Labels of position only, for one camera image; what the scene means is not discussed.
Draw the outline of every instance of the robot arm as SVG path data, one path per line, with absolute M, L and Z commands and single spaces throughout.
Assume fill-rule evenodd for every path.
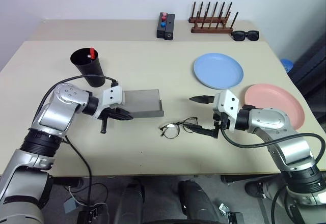
M 218 136 L 219 129 L 225 136 L 225 129 L 230 131 L 246 130 L 256 134 L 268 143 L 276 139 L 297 134 L 290 124 L 289 117 L 278 109 L 257 109 L 245 105 L 238 112 L 239 100 L 229 90 L 215 97 L 199 96 L 190 100 L 200 103 L 213 103 L 215 129 L 203 129 L 201 126 L 185 125 L 194 132 Z M 267 146 L 267 149 L 287 184 L 287 191 L 293 201 L 301 208 L 323 206 L 318 212 L 324 218 L 326 204 L 326 183 L 322 178 L 307 141 L 303 137 L 288 139 Z
M 105 133 L 109 117 L 132 119 L 129 112 L 117 107 L 123 103 L 120 86 L 105 90 L 101 98 L 69 83 L 56 86 L 50 103 L 37 114 L 0 178 L 0 223 L 44 223 L 40 208 L 52 186 L 52 177 L 45 171 L 52 168 L 74 115 L 83 113 L 102 120 L 101 133 Z

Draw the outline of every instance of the black cup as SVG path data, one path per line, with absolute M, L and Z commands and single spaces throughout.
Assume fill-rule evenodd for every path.
M 90 48 L 82 48 L 75 51 L 71 56 L 71 62 L 77 67 L 82 75 L 103 75 L 103 71 L 98 60 L 98 53 L 94 50 L 95 59 L 91 59 Z M 105 78 L 101 77 L 85 77 L 88 84 L 94 88 L 98 88 L 105 83 Z

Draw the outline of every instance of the pink plate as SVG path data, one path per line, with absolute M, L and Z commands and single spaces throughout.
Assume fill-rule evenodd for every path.
M 256 84 L 249 87 L 244 96 L 245 104 L 257 108 L 277 108 L 290 118 L 291 125 L 298 130 L 305 121 L 305 113 L 300 103 L 288 91 L 270 84 Z

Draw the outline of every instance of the glasses lens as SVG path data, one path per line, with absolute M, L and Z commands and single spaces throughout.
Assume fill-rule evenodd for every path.
M 258 31 L 249 31 L 248 39 L 250 41 L 257 41 L 259 39 L 259 32 Z
M 243 41 L 246 38 L 246 34 L 244 32 L 232 32 L 234 41 Z
M 175 124 L 169 124 L 167 125 L 164 129 L 164 136 L 169 138 L 169 139 L 174 139 L 178 136 L 179 134 L 179 126 Z
M 186 131 L 186 132 L 189 132 L 189 133 L 192 133 L 193 131 L 191 131 L 189 128 L 185 127 L 184 125 L 186 124 L 193 124 L 193 125 L 198 125 L 198 121 L 197 121 L 197 118 L 195 117 L 191 117 L 189 119 L 186 119 L 182 125 L 183 129 Z

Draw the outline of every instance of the white wall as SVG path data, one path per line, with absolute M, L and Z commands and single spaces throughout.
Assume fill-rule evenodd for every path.
M 156 19 L 158 12 L 187 19 L 193 1 L 233 1 L 280 58 L 296 60 L 326 25 L 326 0 L 0 0 L 0 69 L 43 18 Z

